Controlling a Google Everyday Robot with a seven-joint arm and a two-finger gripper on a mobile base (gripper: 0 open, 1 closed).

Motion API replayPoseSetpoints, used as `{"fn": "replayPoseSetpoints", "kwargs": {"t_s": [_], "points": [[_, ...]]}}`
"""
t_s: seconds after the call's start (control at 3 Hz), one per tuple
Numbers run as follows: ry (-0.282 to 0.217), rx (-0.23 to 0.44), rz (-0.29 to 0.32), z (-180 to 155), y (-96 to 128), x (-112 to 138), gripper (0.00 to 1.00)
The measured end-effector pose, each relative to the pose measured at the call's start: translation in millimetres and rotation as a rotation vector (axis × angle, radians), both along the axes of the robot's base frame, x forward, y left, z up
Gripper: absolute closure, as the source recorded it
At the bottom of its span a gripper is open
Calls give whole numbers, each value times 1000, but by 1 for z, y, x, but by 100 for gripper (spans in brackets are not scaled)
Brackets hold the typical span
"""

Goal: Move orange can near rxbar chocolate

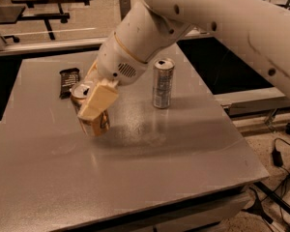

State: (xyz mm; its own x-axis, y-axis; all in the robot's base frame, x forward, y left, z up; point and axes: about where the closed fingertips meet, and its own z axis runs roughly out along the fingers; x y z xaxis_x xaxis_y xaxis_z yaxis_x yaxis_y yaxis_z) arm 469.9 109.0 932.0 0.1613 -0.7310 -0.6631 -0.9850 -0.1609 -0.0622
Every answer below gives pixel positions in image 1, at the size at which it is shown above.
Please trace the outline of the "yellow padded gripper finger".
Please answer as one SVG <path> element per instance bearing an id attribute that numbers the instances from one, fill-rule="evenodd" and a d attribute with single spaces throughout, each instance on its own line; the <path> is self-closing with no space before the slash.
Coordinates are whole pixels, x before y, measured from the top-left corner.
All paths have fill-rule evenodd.
<path id="1" fill-rule="evenodd" d="M 117 86 L 117 81 L 98 81 L 93 90 L 89 92 L 89 97 L 81 105 L 77 116 L 82 120 L 94 121 L 118 99 Z"/>
<path id="2" fill-rule="evenodd" d="M 85 81 L 92 81 L 92 82 L 101 80 L 101 76 L 98 72 L 97 61 L 94 61 L 94 63 L 90 67 L 89 71 L 86 73 L 84 80 Z"/>

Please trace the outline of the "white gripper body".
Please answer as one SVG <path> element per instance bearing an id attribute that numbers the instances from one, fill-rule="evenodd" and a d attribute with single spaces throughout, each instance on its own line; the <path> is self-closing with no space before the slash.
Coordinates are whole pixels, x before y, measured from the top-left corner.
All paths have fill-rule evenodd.
<path id="1" fill-rule="evenodd" d="M 135 60 L 113 32 L 100 48 L 97 68 L 101 77 L 130 85 L 146 72 L 147 64 Z"/>

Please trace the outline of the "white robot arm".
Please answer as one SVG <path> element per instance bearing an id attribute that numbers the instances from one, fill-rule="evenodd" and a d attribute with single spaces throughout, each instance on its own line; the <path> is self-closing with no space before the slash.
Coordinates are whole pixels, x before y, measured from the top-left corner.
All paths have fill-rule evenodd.
<path id="1" fill-rule="evenodd" d="M 290 11 L 263 0 L 142 0 L 102 44 L 78 117 L 92 121 L 118 98 L 118 85 L 145 73 L 163 49 L 194 27 L 212 35 L 290 99 Z"/>

